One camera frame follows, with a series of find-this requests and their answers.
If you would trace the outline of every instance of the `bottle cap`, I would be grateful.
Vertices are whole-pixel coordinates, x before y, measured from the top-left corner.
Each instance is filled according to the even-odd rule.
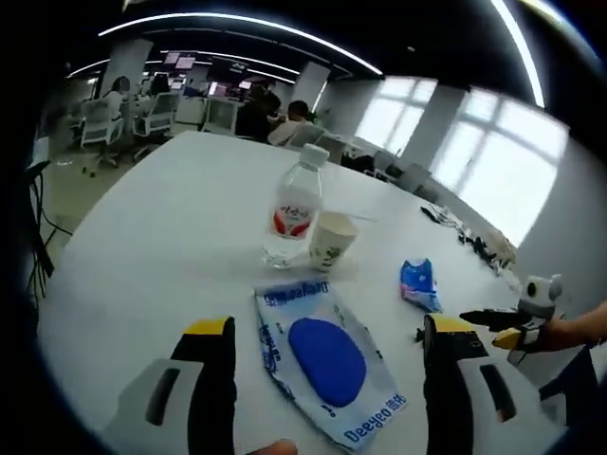
[[[300,162],[321,168],[329,153],[318,145],[305,144],[300,152]]]

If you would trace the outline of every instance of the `red bottle label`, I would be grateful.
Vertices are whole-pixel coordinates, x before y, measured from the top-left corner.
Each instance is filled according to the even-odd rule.
[[[281,237],[302,239],[307,234],[313,215],[313,209],[281,204],[272,214],[270,229]]]

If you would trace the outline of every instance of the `ceiling light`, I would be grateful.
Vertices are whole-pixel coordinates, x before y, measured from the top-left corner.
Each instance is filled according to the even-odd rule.
[[[283,30],[288,33],[292,33],[294,35],[301,36],[303,38],[306,38],[310,41],[313,41],[313,42],[323,45],[325,47],[329,47],[330,49],[333,49],[333,50],[339,52],[340,54],[345,55],[346,57],[354,60],[355,62],[358,62],[359,64],[362,64],[363,66],[369,68],[371,71],[373,71],[374,73],[376,73],[379,76],[381,76],[383,74],[379,69],[374,67],[372,64],[369,64],[368,62],[365,62],[364,60],[362,60],[362,58],[357,57],[356,55],[352,54],[351,52],[348,52],[347,50],[342,49],[341,47],[334,45],[332,43],[329,43],[328,41],[325,41],[317,36],[310,35],[309,33],[305,33],[304,31],[297,30],[296,28],[283,26],[282,24],[276,24],[275,22],[269,22],[269,21],[265,21],[263,19],[257,19],[254,17],[238,16],[235,14],[223,14],[223,13],[218,13],[218,12],[174,12],[171,14],[160,14],[158,16],[142,17],[135,21],[126,22],[124,24],[120,24],[119,26],[111,27],[107,30],[100,32],[99,36],[107,35],[109,33],[112,33],[113,31],[120,30],[122,28],[130,27],[130,26],[134,26],[136,24],[143,24],[145,22],[160,21],[160,20],[164,20],[164,19],[187,18],[187,17],[213,17],[213,18],[217,18],[217,19],[229,19],[229,20],[234,20],[234,21],[252,22],[253,24],[258,24],[260,26],[278,28],[279,30]]]
[[[322,93],[324,93],[324,89],[326,88],[327,85],[327,81],[324,82],[324,84],[321,87],[321,91],[319,92],[319,95],[316,97],[316,101],[314,101],[314,105],[312,106],[312,112],[316,112],[316,106],[319,105],[319,101],[322,98]]]
[[[331,64],[328,60],[323,59],[322,57],[319,57],[318,55],[313,54],[312,52],[308,52],[306,50],[301,50],[298,47],[295,47],[293,45],[286,45],[285,43],[280,43],[279,46],[286,47],[287,49],[296,50],[298,52],[303,53],[304,55],[307,55],[308,57],[312,57],[312,58],[314,58],[316,60],[320,60],[321,62],[324,62],[326,64]]]
[[[269,62],[264,62],[263,60],[255,60],[250,59],[249,57],[242,57],[240,55],[231,55],[231,54],[221,54],[219,52],[208,52],[206,50],[161,50],[161,54],[167,54],[169,52],[182,52],[182,53],[196,53],[200,55],[215,55],[217,57],[228,57],[233,59],[246,60],[248,62],[254,62],[256,64],[266,64],[267,66],[273,66],[274,68],[282,69],[283,71],[288,71],[293,74],[300,74],[299,71],[295,71],[294,69],[285,68],[284,66],[280,66],[279,64],[271,64]]]
[[[512,39],[514,40],[514,44],[516,45],[517,49],[519,49],[519,54],[521,54],[521,59],[523,59],[524,69],[526,70],[527,77],[531,83],[531,91],[533,92],[535,103],[540,107],[545,107],[543,104],[542,86],[540,85],[538,70],[533,63],[531,52],[529,52],[529,47],[527,47],[527,43],[524,40],[524,36],[519,28],[519,25],[514,20],[514,17],[512,17],[512,14],[508,10],[503,0],[491,0],[491,3],[497,9],[500,16],[502,16],[502,20],[510,32],[510,36],[512,36]]]
[[[100,62],[97,62],[95,64],[90,64],[88,66],[84,66],[80,69],[77,69],[76,71],[74,71],[73,73],[70,73],[67,75],[68,78],[71,78],[72,76],[77,75],[80,72],[83,72],[84,70],[88,69],[88,68],[92,68],[93,66],[97,66],[98,64],[107,64],[110,61],[110,59],[106,59],[106,60],[101,60]]]
[[[256,71],[254,69],[249,69],[249,73],[262,74],[264,76],[269,76],[270,78],[278,79],[279,81],[285,81],[289,83],[295,83],[295,81],[290,81],[289,79],[281,78],[280,76],[276,76],[274,74],[264,73],[263,71]]]

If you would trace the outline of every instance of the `office chair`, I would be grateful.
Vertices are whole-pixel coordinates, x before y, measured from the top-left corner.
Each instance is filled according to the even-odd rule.
[[[348,147],[348,143],[343,139],[330,135],[329,133],[322,134],[314,145],[318,145],[322,149],[325,149],[329,153],[328,161],[335,164],[341,164],[341,157]]]
[[[216,135],[234,136],[240,104],[230,100],[209,98],[202,131]]]
[[[289,139],[285,148],[299,151],[305,144],[315,143],[324,134],[323,128],[313,123],[302,123],[297,127],[291,139]]]
[[[107,100],[92,100],[84,104],[84,127],[80,146],[86,144],[100,143],[101,150],[96,154],[92,166],[83,167],[83,173],[89,172],[94,177],[102,162],[107,162],[118,167],[114,154],[109,151],[109,146],[116,142],[124,129],[122,118],[112,120],[112,113]]]
[[[430,171],[413,163],[404,170],[403,174],[396,181],[396,185],[411,194],[419,193],[425,195],[430,190],[424,191],[422,189],[430,178],[430,175]]]
[[[67,111],[67,127],[70,132],[69,147],[79,147],[83,138],[84,101],[72,104]]]
[[[165,142],[165,133],[171,131],[175,119],[175,109],[179,101],[178,93],[159,93],[152,101],[150,111],[133,121],[133,134],[146,137],[152,143],[146,144],[133,156],[133,162],[140,161],[145,155]]]

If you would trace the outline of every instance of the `plastic bottle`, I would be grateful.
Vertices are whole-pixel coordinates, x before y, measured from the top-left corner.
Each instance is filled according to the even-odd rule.
[[[329,153],[306,144],[299,162],[281,179],[269,214],[264,241],[264,261],[275,268],[288,268],[304,249],[318,210],[322,206],[321,167]]]

